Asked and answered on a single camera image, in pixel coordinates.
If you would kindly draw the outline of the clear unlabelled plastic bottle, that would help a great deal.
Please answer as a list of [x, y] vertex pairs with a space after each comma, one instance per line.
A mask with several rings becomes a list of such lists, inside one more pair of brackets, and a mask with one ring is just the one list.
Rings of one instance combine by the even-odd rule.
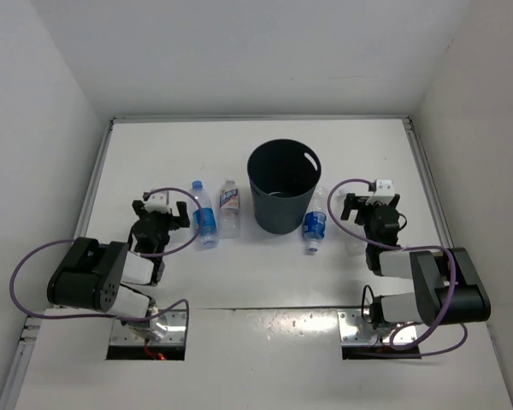
[[[352, 233], [356, 233], [359, 237], [365, 237], [364, 228], [351, 221], [344, 221], [343, 227]], [[353, 237], [352, 235], [345, 236], [345, 248], [350, 257], [362, 256], [365, 254], [367, 243], [363, 240]]]

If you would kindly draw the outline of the blue label bottle white cap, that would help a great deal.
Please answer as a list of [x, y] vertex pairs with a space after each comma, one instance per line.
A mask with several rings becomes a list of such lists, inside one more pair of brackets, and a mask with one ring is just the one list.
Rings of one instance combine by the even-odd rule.
[[308, 255], [315, 254], [325, 237], [327, 224], [327, 195], [326, 188], [318, 186], [315, 188], [313, 196], [303, 222], [303, 237], [307, 245]]

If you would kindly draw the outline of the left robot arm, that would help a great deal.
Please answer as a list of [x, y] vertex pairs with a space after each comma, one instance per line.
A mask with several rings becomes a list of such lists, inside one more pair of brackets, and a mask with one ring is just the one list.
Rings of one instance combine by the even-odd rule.
[[163, 340], [168, 332], [165, 316], [156, 301], [134, 287], [156, 286], [165, 269], [163, 258], [169, 233], [190, 226], [185, 202], [177, 202], [177, 214], [168, 205], [168, 195], [155, 194], [148, 200], [135, 200], [138, 219], [127, 241], [100, 243], [94, 238], [74, 241], [47, 286], [48, 301], [54, 305], [82, 308], [122, 320], [130, 331], [152, 342]]

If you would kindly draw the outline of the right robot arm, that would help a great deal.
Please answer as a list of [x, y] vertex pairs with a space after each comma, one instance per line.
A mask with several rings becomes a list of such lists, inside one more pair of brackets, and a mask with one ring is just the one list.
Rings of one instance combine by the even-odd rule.
[[492, 312], [490, 298], [469, 253], [464, 248], [401, 250], [398, 234], [405, 223], [397, 210], [400, 195], [388, 204], [369, 196], [345, 195], [341, 219], [354, 219], [367, 239], [365, 257], [376, 276], [412, 281], [410, 293], [374, 296], [363, 288], [362, 317], [373, 328], [415, 322], [432, 325], [442, 308], [440, 323], [455, 325], [487, 321]]

